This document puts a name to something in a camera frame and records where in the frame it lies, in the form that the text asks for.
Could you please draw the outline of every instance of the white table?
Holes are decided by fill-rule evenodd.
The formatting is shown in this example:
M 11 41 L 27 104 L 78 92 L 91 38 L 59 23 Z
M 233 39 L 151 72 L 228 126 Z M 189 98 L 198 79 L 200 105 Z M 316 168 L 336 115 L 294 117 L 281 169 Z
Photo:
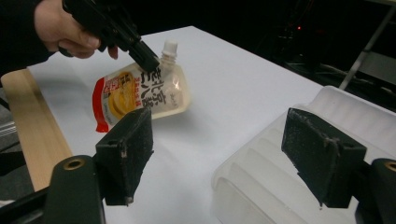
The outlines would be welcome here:
M 322 88 L 192 26 L 143 36 L 158 55 L 166 39 L 178 42 L 177 63 L 191 90 L 191 106 L 153 121 L 154 154 L 134 203 L 105 206 L 110 224 L 219 223 L 210 211 L 215 170 L 289 107 L 311 102 Z M 132 62 L 124 52 L 116 61 L 100 52 L 86 60 L 58 53 L 29 68 L 74 155 L 93 156 L 105 135 L 95 131 L 92 113 L 96 80 Z

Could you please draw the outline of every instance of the jelly drink pouch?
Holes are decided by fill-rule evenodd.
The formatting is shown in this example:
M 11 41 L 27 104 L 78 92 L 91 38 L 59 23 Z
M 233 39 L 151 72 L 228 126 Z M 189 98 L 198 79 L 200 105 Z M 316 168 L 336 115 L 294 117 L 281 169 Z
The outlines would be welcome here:
M 181 113 L 190 104 L 182 68 L 175 63 L 177 43 L 166 41 L 159 67 L 151 73 L 137 63 L 100 78 L 92 94 L 96 131 L 108 132 L 125 114 L 149 106 L 152 118 Z

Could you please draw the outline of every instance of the white cap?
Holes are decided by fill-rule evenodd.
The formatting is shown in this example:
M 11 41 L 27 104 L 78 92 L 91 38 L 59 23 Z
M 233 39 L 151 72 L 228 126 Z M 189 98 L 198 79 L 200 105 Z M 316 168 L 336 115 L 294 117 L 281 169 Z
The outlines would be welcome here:
M 177 42 L 173 40 L 166 40 L 163 45 L 163 54 L 175 57 L 177 56 Z

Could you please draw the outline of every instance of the dark background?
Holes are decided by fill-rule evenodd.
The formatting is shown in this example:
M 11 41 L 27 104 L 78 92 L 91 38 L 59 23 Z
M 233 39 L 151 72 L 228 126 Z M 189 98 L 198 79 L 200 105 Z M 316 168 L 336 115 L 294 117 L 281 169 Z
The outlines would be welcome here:
M 365 0 L 122 1 L 141 35 L 193 25 L 336 87 L 389 11 L 389 6 Z M 396 58 L 395 36 L 396 16 L 373 51 Z M 396 111 L 394 85 L 362 72 L 356 78 L 346 91 Z

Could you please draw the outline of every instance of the white plastic box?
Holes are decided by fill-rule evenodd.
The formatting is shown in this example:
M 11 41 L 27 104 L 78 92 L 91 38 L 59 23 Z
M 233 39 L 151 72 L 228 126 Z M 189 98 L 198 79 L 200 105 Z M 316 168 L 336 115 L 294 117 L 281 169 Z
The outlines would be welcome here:
M 367 147 L 365 161 L 396 158 L 396 114 L 335 87 L 296 105 Z M 348 209 L 321 208 L 281 150 L 287 111 L 241 147 L 214 173 L 212 209 L 223 224 L 356 223 L 358 201 Z

